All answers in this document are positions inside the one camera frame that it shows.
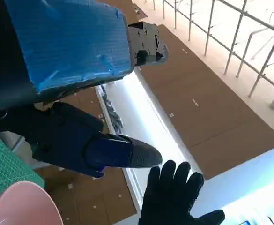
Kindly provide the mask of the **black left hand blue tape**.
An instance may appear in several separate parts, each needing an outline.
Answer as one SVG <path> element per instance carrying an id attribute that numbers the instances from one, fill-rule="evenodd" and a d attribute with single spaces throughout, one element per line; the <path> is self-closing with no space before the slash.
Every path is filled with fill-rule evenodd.
<path id="1" fill-rule="evenodd" d="M 128 24 L 105 3 L 0 0 L 0 132 L 23 136 L 35 160 L 95 178 L 107 166 L 160 165 L 153 146 L 104 134 L 100 119 L 60 99 L 168 56 L 155 24 Z"/>

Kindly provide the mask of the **black gloved right hand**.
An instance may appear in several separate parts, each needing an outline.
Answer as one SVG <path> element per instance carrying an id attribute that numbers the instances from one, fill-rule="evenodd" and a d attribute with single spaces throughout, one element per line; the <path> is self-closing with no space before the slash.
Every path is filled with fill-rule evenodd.
<path id="1" fill-rule="evenodd" d="M 176 165 L 173 160 L 150 169 L 140 225 L 219 225 L 225 220 L 221 209 L 200 217 L 190 214 L 204 184 L 203 175 L 190 169 L 188 162 Z"/>

